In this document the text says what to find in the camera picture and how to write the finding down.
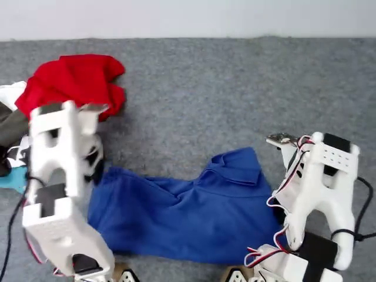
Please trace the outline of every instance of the gray carpet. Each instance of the gray carpet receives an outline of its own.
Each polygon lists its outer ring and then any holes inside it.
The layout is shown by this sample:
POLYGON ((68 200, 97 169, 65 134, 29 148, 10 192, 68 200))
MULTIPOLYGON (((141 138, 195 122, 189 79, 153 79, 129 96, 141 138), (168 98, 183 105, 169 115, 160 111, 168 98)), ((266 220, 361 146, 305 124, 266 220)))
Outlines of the gray carpet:
MULTIPOLYGON (((129 39, 0 43, 0 85, 61 54, 110 54, 126 66, 127 107, 100 127, 107 157, 140 174, 192 179, 216 153, 252 146, 269 182, 282 180, 270 133, 331 132, 361 148, 359 175, 376 184, 376 39, 129 39)), ((366 197, 357 184, 354 212, 366 197)), ((19 195, 0 190, 0 254, 19 195)), ((361 232, 376 231, 374 202, 361 232)), ((308 228, 320 234, 323 216, 308 228)), ((119 257, 142 281, 218 281, 223 266, 119 257)), ((376 239, 358 243, 345 281, 372 281, 376 239)), ((27 251, 20 217, 5 281, 61 281, 27 251)))

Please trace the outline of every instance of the clothing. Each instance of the clothing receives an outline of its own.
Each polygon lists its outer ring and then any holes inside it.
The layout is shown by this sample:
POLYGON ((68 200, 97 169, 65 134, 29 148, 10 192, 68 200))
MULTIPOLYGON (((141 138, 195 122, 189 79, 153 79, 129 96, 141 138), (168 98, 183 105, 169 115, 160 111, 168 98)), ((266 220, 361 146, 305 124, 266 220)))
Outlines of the clothing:
POLYGON ((99 116, 103 121, 117 113, 125 101, 124 90, 110 83, 124 72, 124 66, 111 56, 61 56, 36 70, 16 106, 30 118, 34 108, 54 102, 74 100, 77 107, 107 104, 109 109, 99 116))
POLYGON ((12 112, 0 103, 0 146, 12 146, 19 142, 28 130, 29 122, 20 110, 12 112))
POLYGON ((15 189, 18 193, 23 193, 26 186, 25 174, 28 171, 26 166, 12 168, 9 175, 0 177, 0 188, 15 189))
POLYGON ((256 154, 217 155, 194 180, 140 177, 111 167, 93 188, 88 222, 114 252, 201 263, 243 263, 247 246, 280 229, 256 154))
POLYGON ((15 105, 16 100, 25 91, 26 82, 15 82, 12 85, 0 85, 0 102, 10 108, 10 110, 17 110, 15 105))

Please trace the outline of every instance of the blue shirt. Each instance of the blue shirt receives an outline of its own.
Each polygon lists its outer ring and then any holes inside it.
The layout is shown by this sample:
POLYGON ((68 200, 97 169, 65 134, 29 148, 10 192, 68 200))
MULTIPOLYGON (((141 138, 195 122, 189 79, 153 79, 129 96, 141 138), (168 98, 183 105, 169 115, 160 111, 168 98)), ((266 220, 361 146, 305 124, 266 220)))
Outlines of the blue shirt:
POLYGON ((93 189, 88 222, 115 253, 243 264, 247 246, 280 229, 252 148, 217 155, 194 180, 140 177, 111 167, 93 189))

